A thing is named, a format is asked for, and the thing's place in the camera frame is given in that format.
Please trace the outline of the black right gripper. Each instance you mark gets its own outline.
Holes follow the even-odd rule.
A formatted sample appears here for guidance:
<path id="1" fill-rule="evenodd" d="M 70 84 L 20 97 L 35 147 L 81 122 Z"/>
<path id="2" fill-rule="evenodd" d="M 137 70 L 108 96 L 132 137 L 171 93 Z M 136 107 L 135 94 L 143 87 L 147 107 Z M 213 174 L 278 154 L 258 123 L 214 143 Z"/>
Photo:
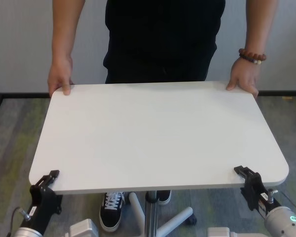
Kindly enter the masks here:
<path id="1" fill-rule="evenodd" d="M 265 219 L 274 209 L 274 197 L 263 185 L 260 174 L 254 173 L 242 165 L 234 167 L 234 171 L 245 180 L 241 194 L 245 198 L 248 208 L 251 211 L 256 210 Z"/>

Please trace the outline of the person's left hand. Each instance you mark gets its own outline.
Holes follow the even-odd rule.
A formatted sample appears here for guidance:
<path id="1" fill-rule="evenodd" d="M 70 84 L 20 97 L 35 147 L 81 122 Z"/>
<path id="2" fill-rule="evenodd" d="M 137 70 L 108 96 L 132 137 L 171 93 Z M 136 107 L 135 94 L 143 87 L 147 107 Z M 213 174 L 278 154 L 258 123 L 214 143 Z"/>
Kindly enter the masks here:
<path id="1" fill-rule="evenodd" d="M 226 87 L 228 91 L 239 87 L 250 93 L 256 99 L 259 91 L 256 87 L 260 74 L 260 65 L 238 58 L 231 67 L 230 81 Z"/>

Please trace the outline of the person's right hand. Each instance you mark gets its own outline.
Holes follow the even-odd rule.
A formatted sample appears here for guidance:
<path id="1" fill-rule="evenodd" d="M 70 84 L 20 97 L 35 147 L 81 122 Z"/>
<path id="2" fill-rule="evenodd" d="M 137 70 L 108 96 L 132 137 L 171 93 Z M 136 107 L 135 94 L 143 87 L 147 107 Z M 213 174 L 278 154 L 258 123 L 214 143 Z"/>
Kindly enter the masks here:
<path id="1" fill-rule="evenodd" d="M 62 89 L 64 95 L 70 95 L 71 86 L 74 84 L 71 80 L 72 70 L 73 61 L 70 57 L 52 59 L 47 80 L 50 97 L 59 88 Z"/>

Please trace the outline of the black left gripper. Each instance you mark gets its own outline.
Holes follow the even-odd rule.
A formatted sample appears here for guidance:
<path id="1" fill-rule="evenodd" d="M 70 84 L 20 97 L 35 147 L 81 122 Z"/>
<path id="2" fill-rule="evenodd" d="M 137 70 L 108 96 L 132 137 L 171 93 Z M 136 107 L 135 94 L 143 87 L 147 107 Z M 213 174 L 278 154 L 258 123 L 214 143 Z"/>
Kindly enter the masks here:
<path id="1" fill-rule="evenodd" d="M 29 228 L 39 232 L 45 233 L 49 221 L 53 214 L 61 214 L 62 195 L 55 194 L 49 186 L 54 183 L 59 176 L 59 170 L 51 170 L 49 174 L 43 175 L 39 181 L 38 186 L 32 185 L 30 193 L 32 196 L 32 203 L 29 212 L 33 207 L 36 207 L 29 221 L 23 220 L 20 227 Z"/>

